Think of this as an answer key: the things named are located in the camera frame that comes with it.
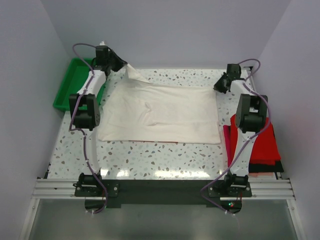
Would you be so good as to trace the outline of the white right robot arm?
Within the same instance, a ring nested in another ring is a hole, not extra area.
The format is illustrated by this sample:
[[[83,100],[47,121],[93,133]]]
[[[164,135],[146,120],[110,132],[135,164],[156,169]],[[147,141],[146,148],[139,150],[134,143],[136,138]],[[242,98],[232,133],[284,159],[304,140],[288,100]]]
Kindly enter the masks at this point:
[[[249,174],[254,143],[258,135],[269,127],[270,121],[267,119],[268,97],[251,89],[246,84],[246,80],[241,77],[241,74],[241,66],[230,63],[213,88],[220,93],[231,92],[239,95],[234,118],[234,124],[237,128],[237,141],[228,174],[244,178]]]

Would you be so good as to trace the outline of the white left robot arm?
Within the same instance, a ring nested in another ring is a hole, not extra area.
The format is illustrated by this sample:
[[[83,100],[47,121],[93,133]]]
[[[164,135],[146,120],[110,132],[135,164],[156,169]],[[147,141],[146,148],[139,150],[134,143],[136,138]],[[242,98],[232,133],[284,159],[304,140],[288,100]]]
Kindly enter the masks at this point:
[[[92,63],[79,57],[80,55],[76,52],[77,46],[88,46],[95,49],[95,58]],[[80,90],[70,94],[68,98],[71,116],[69,131],[80,131],[83,134],[85,173],[98,175],[101,167],[97,156],[97,127],[100,125],[101,114],[97,97],[109,74],[112,71],[118,72],[128,63],[120,58],[104,41],[96,46],[88,43],[76,43],[72,46],[72,50],[89,67],[89,72]]]

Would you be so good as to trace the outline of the white printed t shirt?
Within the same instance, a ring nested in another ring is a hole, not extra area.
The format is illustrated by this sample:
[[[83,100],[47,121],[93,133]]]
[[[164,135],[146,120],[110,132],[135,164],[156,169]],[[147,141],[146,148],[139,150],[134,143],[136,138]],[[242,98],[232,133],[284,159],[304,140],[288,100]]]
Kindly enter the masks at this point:
[[[221,142],[212,88],[151,83],[130,64],[102,111],[97,133],[102,142]]]

